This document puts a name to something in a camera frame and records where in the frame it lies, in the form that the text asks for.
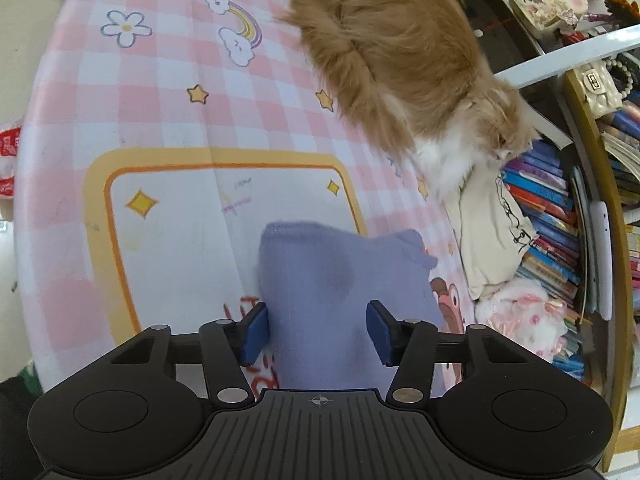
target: red and white package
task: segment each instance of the red and white package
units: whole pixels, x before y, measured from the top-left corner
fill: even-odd
[[[15,167],[20,145],[20,126],[0,126],[0,198],[14,197]]]

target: fluffy fur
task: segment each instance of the fluffy fur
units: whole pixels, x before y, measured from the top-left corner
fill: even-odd
[[[456,0],[289,0],[284,21],[377,149],[410,157],[442,198],[475,164],[498,168],[536,137]]]

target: cloud print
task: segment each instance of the cloud print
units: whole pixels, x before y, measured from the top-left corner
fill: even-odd
[[[238,66],[247,66],[254,58],[254,52],[251,50],[249,40],[226,27],[221,28],[218,33],[229,52],[231,61]]]
[[[229,0],[205,0],[209,9],[216,14],[224,14],[229,10]]]

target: purple cloth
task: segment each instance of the purple cloth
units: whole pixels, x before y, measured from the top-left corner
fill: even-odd
[[[436,263],[413,230],[363,238],[311,222],[267,225],[258,275],[280,387],[377,388],[384,398],[396,368],[380,363],[369,339],[367,303],[444,327],[429,284]],[[443,393],[436,367],[431,395]]]

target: blue gripper pad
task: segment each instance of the blue gripper pad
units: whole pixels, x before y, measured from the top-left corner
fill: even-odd
[[[382,364],[385,366],[394,366],[390,328],[372,301],[367,305],[366,316],[367,332],[369,333],[369,338],[373,346],[376,348],[380,361],[382,361]]]
[[[255,319],[246,327],[246,339],[242,346],[241,363],[255,363],[262,348],[269,342],[269,315],[266,307],[260,309]]]

